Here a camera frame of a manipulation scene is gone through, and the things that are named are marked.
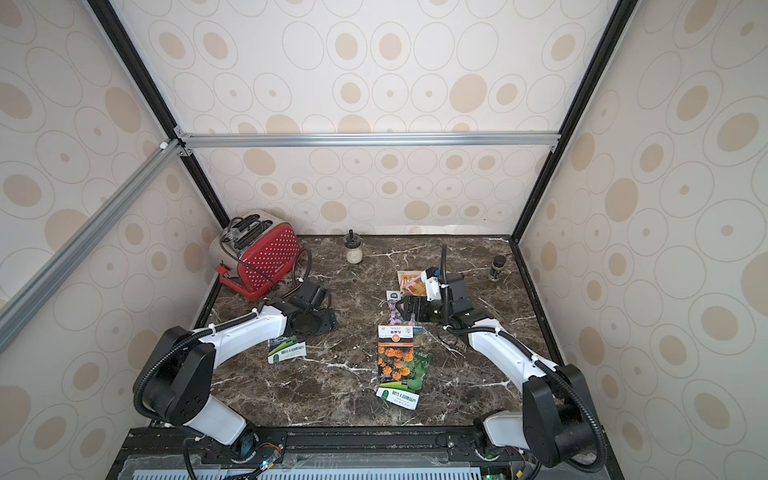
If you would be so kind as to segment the horizontal aluminium rail back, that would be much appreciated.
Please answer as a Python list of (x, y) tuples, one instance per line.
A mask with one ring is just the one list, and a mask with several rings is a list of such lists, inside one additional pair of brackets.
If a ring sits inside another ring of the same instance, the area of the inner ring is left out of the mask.
[(181, 140), (192, 148), (362, 148), (483, 145), (556, 146), (557, 132), (400, 132), (312, 134), (190, 134)]

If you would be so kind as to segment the aluminium rail left side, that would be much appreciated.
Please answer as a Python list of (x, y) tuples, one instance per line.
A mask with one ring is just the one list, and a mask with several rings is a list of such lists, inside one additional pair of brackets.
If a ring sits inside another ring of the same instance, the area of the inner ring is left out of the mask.
[(182, 146), (173, 139), (154, 152), (77, 230), (1, 310), (1, 349), (6, 350), (63, 282), (93, 251)]

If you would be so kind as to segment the red polka dot toaster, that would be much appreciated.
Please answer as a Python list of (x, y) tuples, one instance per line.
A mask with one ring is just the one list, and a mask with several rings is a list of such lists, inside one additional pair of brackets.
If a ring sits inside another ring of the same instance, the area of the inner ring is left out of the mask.
[(289, 274), (300, 251), (292, 226), (265, 211), (234, 217), (209, 245), (221, 284), (257, 300)]

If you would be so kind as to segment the pink illustrated sunflower seed packet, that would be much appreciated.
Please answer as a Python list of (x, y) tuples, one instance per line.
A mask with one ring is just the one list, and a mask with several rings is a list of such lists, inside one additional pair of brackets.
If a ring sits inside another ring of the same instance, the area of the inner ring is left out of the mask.
[(423, 271), (400, 270), (397, 272), (400, 294), (402, 296), (426, 297), (426, 286), (422, 279)]

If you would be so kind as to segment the green fruit seed packet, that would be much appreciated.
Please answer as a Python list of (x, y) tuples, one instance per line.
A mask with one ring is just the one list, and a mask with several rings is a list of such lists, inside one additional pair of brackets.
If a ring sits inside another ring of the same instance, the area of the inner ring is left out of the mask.
[(411, 411), (415, 410), (419, 403), (420, 393), (423, 389), (431, 360), (432, 356), (429, 353), (420, 348), (415, 348), (412, 376), (405, 381), (389, 383), (382, 383), (378, 376), (379, 386), (376, 396), (390, 404)]
[(271, 339), (268, 341), (268, 348), (267, 361), (269, 364), (277, 364), (307, 355), (306, 343), (299, 341), (296, 336)]

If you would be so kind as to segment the dark spice bottle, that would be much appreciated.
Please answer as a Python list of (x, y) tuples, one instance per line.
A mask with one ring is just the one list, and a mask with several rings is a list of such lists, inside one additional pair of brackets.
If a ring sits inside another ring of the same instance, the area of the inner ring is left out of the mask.
[(490, 281), (498, 281), (506, 265), (507, 258), (505, 255), (496, 255), (491, 263), (488, 278)]

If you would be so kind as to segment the pink cosmos flower seed packet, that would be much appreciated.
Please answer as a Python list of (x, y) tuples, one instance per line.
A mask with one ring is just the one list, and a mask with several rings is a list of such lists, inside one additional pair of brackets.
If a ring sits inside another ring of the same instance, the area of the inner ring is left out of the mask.
[(403, 318), (403, 301), (399, 291), (388, 290), (386, 300), (389, 309), (389, 325), (404, 325), (407, 321)]

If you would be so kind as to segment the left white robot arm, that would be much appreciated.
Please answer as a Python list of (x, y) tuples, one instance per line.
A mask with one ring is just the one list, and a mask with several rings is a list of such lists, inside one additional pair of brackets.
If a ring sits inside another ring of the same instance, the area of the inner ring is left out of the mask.
[(306, 280), (291, 296), (270, 300), (224, 323), (194, 330), (171, 327), (134, 383), (134, 408), (150, 420), (207, 436), (243, 460), (255, 449), (257, 434), (251, 422), (211, 393), (216, 369), (270, 340), (304, 341), (336, 326), (332, 294)]

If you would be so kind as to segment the orange marigold seed packet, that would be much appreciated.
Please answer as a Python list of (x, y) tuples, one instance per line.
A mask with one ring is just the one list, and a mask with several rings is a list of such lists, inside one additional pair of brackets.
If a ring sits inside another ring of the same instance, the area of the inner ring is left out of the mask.
[(378, 376), (382, 383), (408, 380), (415, 361), (414, 327), (379, 325), (377, 345)]

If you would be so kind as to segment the black base frame front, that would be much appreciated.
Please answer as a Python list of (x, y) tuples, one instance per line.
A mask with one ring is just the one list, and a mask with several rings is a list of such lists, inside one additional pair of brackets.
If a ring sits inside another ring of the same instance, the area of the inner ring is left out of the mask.
[(493, 447), (472, 426), (278, 427), (257, 432), (252, 456), (170, 428), (138, 428), (110, 479), (584, 479), (520, 448)]

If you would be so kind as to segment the small glass jar black lid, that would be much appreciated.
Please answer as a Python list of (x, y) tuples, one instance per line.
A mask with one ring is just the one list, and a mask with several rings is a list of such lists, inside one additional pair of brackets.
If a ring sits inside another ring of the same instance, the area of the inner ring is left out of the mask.
[(353, 229), (349, 229), (343, 240), (346, 248), (347, 262), (353, 265), (361, 263), (363, 259), (362, 236)]

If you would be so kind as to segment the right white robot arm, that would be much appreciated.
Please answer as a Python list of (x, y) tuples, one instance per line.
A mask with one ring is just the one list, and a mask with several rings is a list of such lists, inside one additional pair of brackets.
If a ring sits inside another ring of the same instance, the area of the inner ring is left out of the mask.
[(521, 393), (519, 413), (500, 410), (475, 421), (479, 456), (494, 460), (512, 449), (548, 468), (566, 463), (585, 473), (601, 471), (608, 440), (581, 370), (540, 356), (474, 306), (463, 275), (441, 267), (422, 271), (420, 278), (425, 295), (400, 301), (403, 318), (440, 325), (486, 357)]

